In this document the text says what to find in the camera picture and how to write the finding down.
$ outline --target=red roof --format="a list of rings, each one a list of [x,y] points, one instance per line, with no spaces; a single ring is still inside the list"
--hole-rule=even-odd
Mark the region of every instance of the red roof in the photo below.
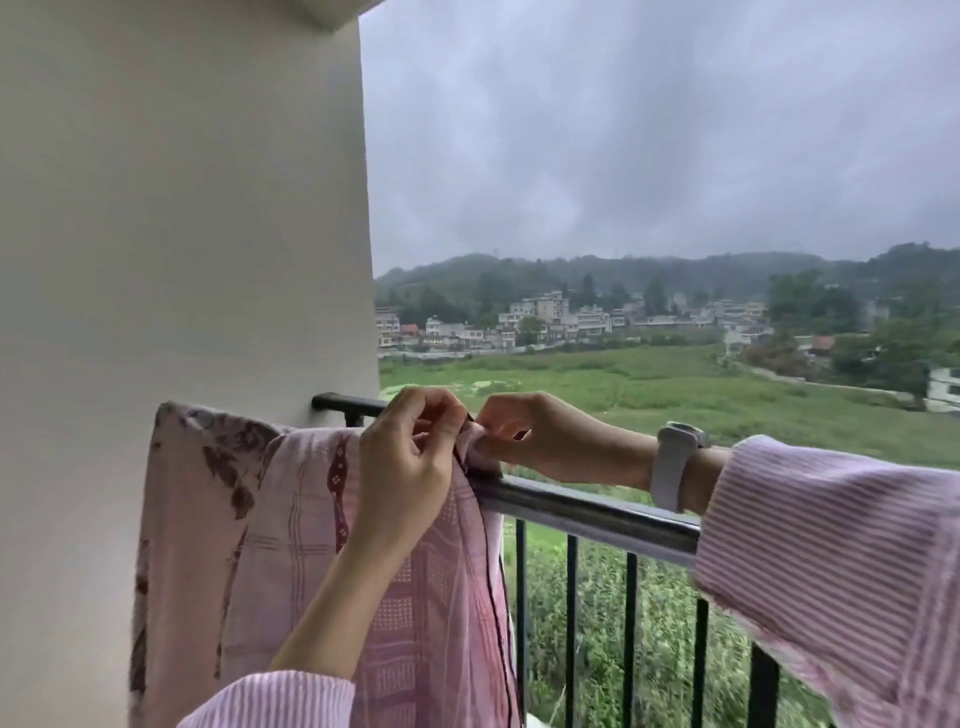
[[[818,352],[829,352],[836,343],[834,336],[813,336],[810,339],[810,348]]]

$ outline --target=balcony railing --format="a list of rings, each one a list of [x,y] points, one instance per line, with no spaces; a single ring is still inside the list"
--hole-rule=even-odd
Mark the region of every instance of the balcony railing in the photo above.
[[[311,401],[317,412],[342,412],[348,427],[362,426],[364,417],[377,417],[386,406],[337,394],[317,395]],[[577,545],[579,539],[615,546],[626,551],[627,595],[624,605],[623,725],[630,728],[634,716],[634,657],[636,634],[637,556],[646,556],[692,569],[700,526],[696,520],[657,508],[520,477],[489,477],[471,474],[470,484],[480,503],[516,519],[516,679],[519,711],[527,715],[529,698],[529,624],[527,619],[526,523],[539,523],[566,534],[566,668],[565,726],[575,725]],[[707,676],[707,627],[709,604],[697,600],[693,649],[693,700],[691,728],[704,723],[704,684]],[[780,688],[780,666],[755,644],[751,650],[750,695],[747,728],[774,728]]]

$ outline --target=cloth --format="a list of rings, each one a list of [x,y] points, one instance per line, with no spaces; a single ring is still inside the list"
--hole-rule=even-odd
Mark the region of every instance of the cloth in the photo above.
[[[289,427],[166,402],[147,460],[133,600],[131,728],[218,691],[220,636],[268,444]]]
[[[450,494],[391,583],[354,676],[354,728],[519,725],[501,564],[503,517],[482,512],[459,463]],[[237,567],[223,678],[265,670],[347,542],[359,491],[357,429],[279,439]],[[326,681],[312,681],[326,690]]]
[[[702,529],[701,589],[838,725],[960,726],[960,473],[751,438]],[[348,681],[254,675],[182,728],[346,728],[350,702]]]

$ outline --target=left hand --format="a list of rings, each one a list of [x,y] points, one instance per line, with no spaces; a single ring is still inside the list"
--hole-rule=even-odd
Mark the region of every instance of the left hand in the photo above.
[[[467,408],[440,387],[409,387],[360,436],[360,491],[350,538],[401,558],[440,513]]]

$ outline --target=sky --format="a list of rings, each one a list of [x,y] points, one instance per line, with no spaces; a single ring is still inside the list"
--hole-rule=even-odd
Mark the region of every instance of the sky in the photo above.
[[[386,0],[373,268],[960,246],[957,0]]]

